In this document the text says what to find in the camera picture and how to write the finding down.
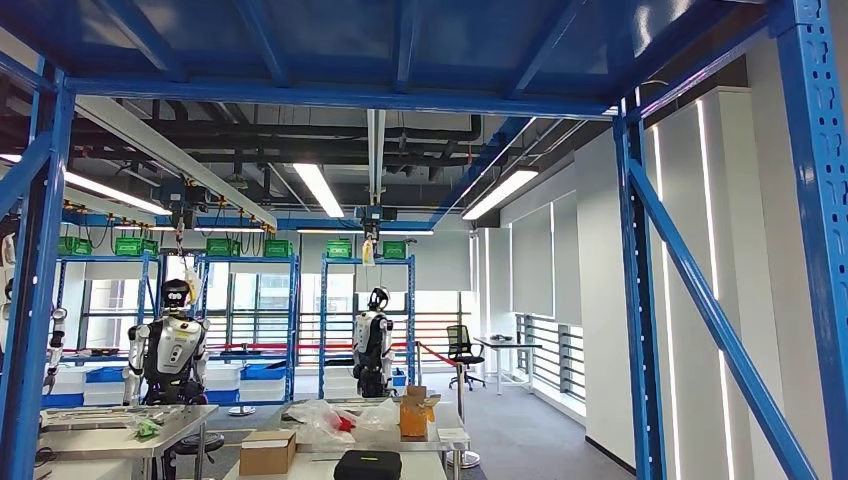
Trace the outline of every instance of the cardboard box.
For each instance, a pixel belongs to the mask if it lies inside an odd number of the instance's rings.
[[[293,430],[253,432],[241,442],[239,475],[282,475],[294,461]]]

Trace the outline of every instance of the red object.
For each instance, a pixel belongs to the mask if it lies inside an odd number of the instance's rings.
[[[350,432],[351,430],[353,430],[354,425],[353,422],[351,422],[350,420],[344,417],[339,417],[339,421],[341,422],[341,425],[339,425],[340,432]]]

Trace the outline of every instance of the gray carpet floor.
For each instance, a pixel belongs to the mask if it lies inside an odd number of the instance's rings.
[[[451,375],[425,375],[428,388],[453,401],[455,391],[447,388]],[[314,398],[317,379],[298,377],[300,398]],[[463,480],[631,480],[634,477],[587,444],[584,428],[523,389],[504,389],[498,396],[494,385],[467,393],[466,428],[472,448],[482,456],[480,467],[462,472]],[[208,422],[219,431],[225,446],[213,453],[204,477],[221,479],[238,459],[239,445],[247,434],[262,425],[276,407],[259,407],[254,415],[235,418],[226,409]],[[178,475],[191,478],[193,458],[181,458]]]

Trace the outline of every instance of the office chair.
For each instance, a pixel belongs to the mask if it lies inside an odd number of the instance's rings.
[[[468,336],[468,327],[465,325],[451,325],[447,328],[448,330],[448,358],[453,360],[456,363],[462,363],[466,367],[466,371],[469,365],[477,365],[478,363],[483,363],[485,359],[481,356],[483,354],[483,345],[479,345],[480,351],[477,352],[477,355],[473,355],[471,353],[471,337]],[[448,388],[453,388],[453,384],[458,382],[458,377],[453,377],[451,379],[450,384],[448,384]],[[480,380],[477,377],[472,377],[471,375],[465,374],[465,383],[468,384],[468,390],[474,390],[474,384],[472,382],[480,382],[483,384],[483,387],[486,387],[486,381]]]

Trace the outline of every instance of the green storage bin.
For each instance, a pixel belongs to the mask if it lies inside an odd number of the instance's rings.
[[[267,238],[265,239],[265,250],[263,254],[266,257],[289,257],[291,256],[291,243],[288,240]]]
[[[78,237],[59,237],[59,255],[91,255],[91,242]]]
[[[115,239],[115,255],[140,257],[144,253],[159,254],[159,242],[141,237],[118,237]]]
[[[208,238],[206,254],[212,257],[240,257],[241,242],[231,238]]]
[[[406,242],[383,242],[383,258],[403,260],[406,258]]]
[[[327,240],[328,258],[351,258],[352,256],[353,247],[350,245],[350,239]]]

